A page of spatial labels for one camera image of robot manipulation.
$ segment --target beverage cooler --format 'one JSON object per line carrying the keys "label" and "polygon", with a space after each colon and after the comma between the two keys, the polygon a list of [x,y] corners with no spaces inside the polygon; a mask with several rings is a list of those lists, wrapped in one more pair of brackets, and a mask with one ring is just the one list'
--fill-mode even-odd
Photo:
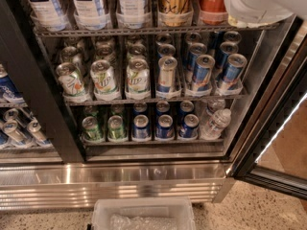
{"label": "beverage cooler", "polygon": [[307,24],[201,3],[0,0],[2,210],[221,202],[235,179],[306,198],[305,178],[258,160],[306,99]]}

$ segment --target light strip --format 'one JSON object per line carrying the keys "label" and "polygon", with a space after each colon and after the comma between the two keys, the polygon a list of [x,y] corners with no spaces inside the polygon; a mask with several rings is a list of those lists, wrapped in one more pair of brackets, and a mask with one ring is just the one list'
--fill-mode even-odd
{"label": "light strip", "polygon": [[284,124],[278,129],[278,131],[273,135],[271,140],[267,143],[264,150],[260,153],[260,155],[257,157],[255,163],[258,163],[261,156],[267,151],[267,149],[270,147],[272,142],[277,138],[278,134],[283,130],[284,126],[291,120],[292,116],[298,111],[299,106],[307,99],[307,93],[300,99],[299,103],[296,105],[296,107],[293,109],[289,117],[285,120]]}

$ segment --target terrazzo floor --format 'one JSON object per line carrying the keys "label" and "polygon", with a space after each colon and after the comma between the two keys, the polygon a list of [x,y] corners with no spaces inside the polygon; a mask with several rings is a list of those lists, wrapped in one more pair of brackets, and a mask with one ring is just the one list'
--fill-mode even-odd
{"label": "terrazzo floor", "polygon": [[[222,203],[193,207],[197,230],[303,230],[307,214],[300,200],[236,182]],[[0,213],[1,230],[85,230],[92,209]]]}

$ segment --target clear plastic bottle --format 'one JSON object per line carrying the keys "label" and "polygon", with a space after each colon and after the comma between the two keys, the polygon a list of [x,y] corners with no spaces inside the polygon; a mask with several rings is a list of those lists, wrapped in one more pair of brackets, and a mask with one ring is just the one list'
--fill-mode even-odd
{"label": "clear plastic bottle", "polygon": [[220,99],[220,100],[211,99],[211,100],[207,101],[207,107],[206,107],[205,110],[206,110],[206,112],[209,116],[212,116],[213,113],[215,113],[218,110],[224,109],[225,106],[226,106],[225,100],[223,100],[223,99]]}
{"label": "clear plastic bottle", "polygon": [[201,127],[201,138],[205,140],[216,140],[221,136],[222,131],[231,122],[231,111],[229,109],[216,111]]}

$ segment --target red can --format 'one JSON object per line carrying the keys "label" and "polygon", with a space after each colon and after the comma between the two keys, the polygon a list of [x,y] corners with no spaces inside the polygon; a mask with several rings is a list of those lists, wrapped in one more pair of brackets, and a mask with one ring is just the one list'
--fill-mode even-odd
{"label": "red can", "polygon": [[209,25],[218,25],[227,20],[224,0],[200,0],[202,21]]}

